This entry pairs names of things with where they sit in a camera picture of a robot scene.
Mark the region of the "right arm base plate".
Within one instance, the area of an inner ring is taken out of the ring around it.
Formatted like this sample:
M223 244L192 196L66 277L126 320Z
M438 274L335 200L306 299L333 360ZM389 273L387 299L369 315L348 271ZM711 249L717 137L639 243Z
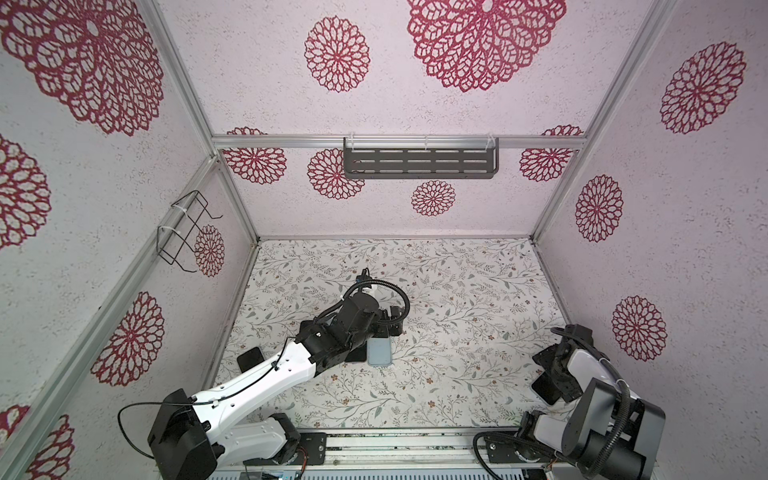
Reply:
M547 447L540 447L516 432L491 431L482 435L491 464L541 463L552 459Z

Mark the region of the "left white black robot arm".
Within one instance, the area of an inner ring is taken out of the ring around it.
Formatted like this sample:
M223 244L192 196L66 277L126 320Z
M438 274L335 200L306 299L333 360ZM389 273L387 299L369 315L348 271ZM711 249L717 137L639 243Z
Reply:
M164 479L207 479L221 464L251 458L276 463L289 460L300 435L284 414L273 414L254 427L242 420L292 387L346 361L369 339L398 336L408 305L380 307L369 293L355 291L287 340L280 352L232 380L189 395L168 394L147 442Z

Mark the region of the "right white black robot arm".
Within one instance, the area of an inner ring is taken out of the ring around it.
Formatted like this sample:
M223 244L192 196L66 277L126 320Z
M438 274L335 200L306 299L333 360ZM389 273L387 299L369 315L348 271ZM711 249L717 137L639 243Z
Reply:
M532 390L549 406L563 401L575 407L566 420L525 413L514 435L515 454L526 462L564 461L585 479L650 479L665 412L632 391L594 346L591 329L568 324L551 331L560 341L533 356L542 372Z

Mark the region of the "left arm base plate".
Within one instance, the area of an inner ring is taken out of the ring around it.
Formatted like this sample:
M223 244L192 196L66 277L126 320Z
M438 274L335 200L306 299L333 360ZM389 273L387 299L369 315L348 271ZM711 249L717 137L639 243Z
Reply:
M289 441L273 458L264 460L266 465L320 466L325 463L328 434L325 432L301 433L297 441Z

